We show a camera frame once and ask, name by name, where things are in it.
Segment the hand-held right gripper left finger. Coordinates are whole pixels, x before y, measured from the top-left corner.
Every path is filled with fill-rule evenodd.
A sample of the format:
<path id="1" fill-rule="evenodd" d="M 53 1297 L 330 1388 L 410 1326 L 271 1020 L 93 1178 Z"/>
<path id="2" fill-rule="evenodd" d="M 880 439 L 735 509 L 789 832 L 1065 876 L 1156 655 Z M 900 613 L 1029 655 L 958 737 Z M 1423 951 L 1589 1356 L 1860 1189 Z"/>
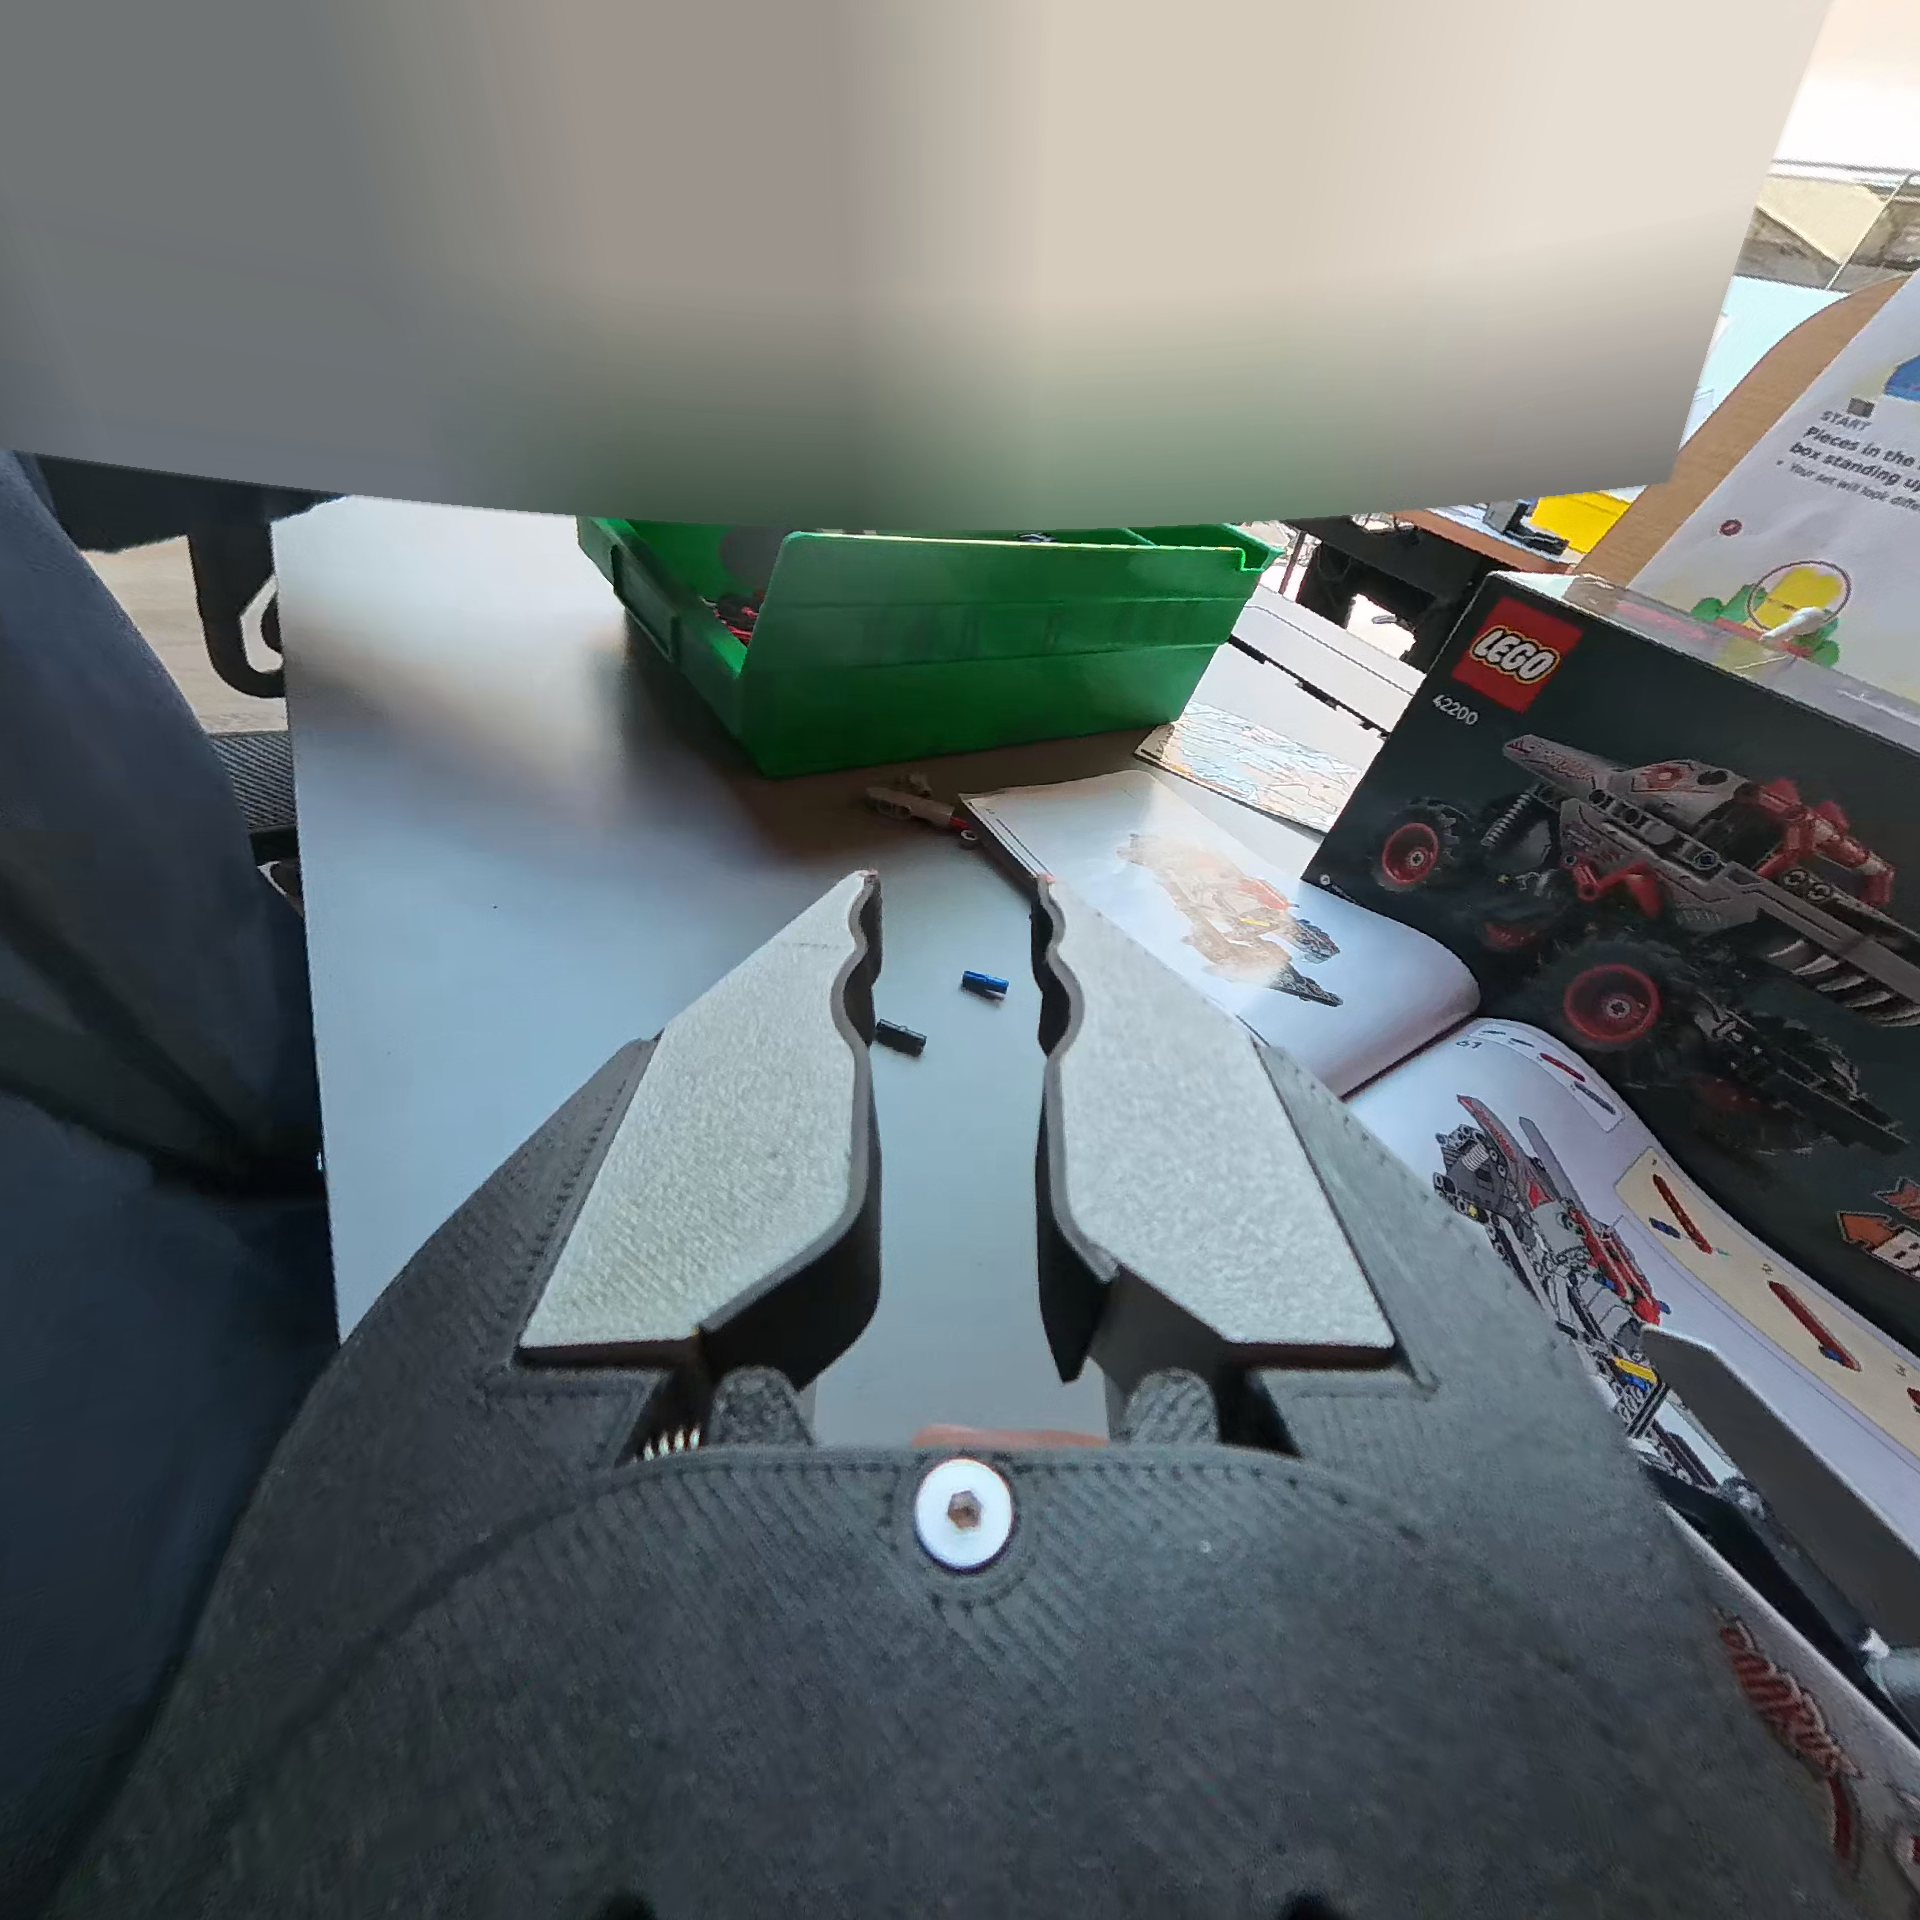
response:
<path id="1" fill-rule="evenodd" d="M 812 1388 L 856 1341 L 880 1295 L 878 966 L 880 878 L 852 870 L 640 1050 L 520 1361 Z"/>

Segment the green plastic bin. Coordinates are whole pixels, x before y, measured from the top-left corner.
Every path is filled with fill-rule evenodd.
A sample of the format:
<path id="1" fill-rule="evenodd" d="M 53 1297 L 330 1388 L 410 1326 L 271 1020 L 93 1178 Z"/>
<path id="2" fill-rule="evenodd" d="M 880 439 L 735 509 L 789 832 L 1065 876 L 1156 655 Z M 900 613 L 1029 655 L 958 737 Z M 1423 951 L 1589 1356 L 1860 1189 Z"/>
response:
<path id="1" fill-rule="evenodd" d="M 662 662 L 765 777 L 1151 728 L 1277 550 L 1229 524 L 839 532 L 576 519 Z"/>

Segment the open instruction booklet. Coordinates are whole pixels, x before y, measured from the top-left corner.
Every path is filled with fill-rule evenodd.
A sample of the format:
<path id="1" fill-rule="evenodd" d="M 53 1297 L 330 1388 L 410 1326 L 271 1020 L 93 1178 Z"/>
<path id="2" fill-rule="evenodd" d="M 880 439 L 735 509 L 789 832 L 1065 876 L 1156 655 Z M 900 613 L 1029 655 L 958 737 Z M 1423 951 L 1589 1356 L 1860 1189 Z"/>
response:
<path id="1" fill-rule="evenodd" d="M 1750 1485 L 1645 1357 L 1664 1330 L 1713 1348 L 1821 1448 L 1814 1407 L 1832 1401 L 1916 1464 L 1918 1493 L 1916 1334 L 1873 1326 L 1698 1189 L 1625 1104 L 1622 1069 L 1484 1016 L 1448 949 L 1260 856 L 1142 769 L 965 806 L 1020 868 L 1346 1097 L 1573 1341 L 1645 1461 L 1711 1493 Z"/>

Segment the black toy truck box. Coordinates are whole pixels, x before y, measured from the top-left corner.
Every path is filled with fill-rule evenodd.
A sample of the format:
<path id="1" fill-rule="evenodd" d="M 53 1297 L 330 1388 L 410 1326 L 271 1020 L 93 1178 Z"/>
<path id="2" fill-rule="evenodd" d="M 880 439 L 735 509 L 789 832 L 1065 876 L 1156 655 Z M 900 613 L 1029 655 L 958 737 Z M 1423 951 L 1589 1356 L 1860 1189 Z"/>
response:
<path id="1" fill-rule="evenodd" d="M 1432 936 L 1682 1169 L 1916 1345 L 1916 709 L 1589 577 L 1497 574 L 1312 879 Z"/>

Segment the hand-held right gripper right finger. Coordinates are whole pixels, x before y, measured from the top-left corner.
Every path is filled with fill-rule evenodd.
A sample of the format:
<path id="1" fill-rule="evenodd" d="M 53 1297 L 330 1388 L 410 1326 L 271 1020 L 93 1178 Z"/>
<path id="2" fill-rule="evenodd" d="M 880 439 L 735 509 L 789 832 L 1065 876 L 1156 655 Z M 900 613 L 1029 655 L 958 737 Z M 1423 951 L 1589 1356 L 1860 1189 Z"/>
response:
<path id="1" fill-rule="evenodd" d="M 1396 1334 L 1260 1042 L 1056 878 L 1040 984 L 1040 1320 L 1062 1380 L 1380 1373 Z"/>

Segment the black office chair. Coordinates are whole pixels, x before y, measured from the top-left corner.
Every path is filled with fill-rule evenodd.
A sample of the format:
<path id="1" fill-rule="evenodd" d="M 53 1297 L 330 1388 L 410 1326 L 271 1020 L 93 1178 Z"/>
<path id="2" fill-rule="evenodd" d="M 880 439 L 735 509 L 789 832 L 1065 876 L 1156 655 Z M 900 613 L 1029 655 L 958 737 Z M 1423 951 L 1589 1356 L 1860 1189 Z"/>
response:
<path id="1" fill-rule="evenodd" d="M 218 519 L 205 520 L 186 537 L 208 662 L 230 689 L 261 701 L 282 698 L 271 525 L 301 508 L 293 496 L 253 489 Z M 216 732 L 208 741 L 242 809 L 253 864 L 274 890 L 301 914 L 289 732 L 286 727 Z"/>

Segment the person's dark trouser leg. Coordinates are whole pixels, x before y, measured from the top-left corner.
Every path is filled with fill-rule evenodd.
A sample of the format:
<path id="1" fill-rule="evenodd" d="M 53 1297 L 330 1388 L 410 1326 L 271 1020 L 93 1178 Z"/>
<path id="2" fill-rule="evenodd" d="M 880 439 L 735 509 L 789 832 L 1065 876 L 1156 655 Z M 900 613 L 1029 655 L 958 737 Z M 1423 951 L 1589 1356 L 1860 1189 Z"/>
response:
<path id="1" fill-rule="evenodd" d="M 303 930 L 1 457 L 1 1888 L 33 1914 L 337 1345 Z"/>

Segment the cardboard sign board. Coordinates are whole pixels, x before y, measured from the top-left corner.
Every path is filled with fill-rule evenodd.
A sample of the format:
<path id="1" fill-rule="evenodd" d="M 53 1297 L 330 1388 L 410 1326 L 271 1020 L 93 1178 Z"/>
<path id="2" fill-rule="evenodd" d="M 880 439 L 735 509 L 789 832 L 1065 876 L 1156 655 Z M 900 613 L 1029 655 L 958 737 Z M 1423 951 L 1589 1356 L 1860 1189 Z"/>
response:
<path id="1" fill-rule="evenodd" d="M 1679 445 L 1671 474 L 1661 484 L 1645 486 L 1594 549 L 1574 564 L 1574 570 L 1612 584 L 1630 584 L 1710 490 L 1911 280 L 1916 280 L 1912 271 L 1856 290 L 1823 306 L 1768 348 Z"/>

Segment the wooden background table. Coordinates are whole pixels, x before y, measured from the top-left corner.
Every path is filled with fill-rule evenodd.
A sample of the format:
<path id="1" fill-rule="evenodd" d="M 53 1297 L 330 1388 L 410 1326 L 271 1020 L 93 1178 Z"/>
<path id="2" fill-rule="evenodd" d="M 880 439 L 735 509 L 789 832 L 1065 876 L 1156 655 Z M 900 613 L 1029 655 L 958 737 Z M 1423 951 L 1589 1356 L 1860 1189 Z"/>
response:
<path id="1" fill-rule="evenodd" d="M 1405 584 L 1438 591 L 1489 568 L 1529 574 L 1582 570 L 1578 554 L 1549 554 L 1532 543 L 1494 534 L 1471 511 L 1389 511 L 1374 516 L 1287 519 L 1332 554 Z"/>

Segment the sticker sheet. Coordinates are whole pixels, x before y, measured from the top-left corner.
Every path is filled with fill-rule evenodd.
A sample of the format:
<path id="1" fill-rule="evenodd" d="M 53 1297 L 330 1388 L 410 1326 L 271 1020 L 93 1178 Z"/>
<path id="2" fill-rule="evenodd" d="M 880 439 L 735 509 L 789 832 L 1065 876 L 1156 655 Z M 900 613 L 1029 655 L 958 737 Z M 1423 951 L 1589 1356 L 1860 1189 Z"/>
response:
<path id="1" fill-rule="evenodd" d="M 1359 784 L 1359 767 L 1212 703 L 1142 736 L 1135 756 L 1270 820 L 1327 832 Z"/>

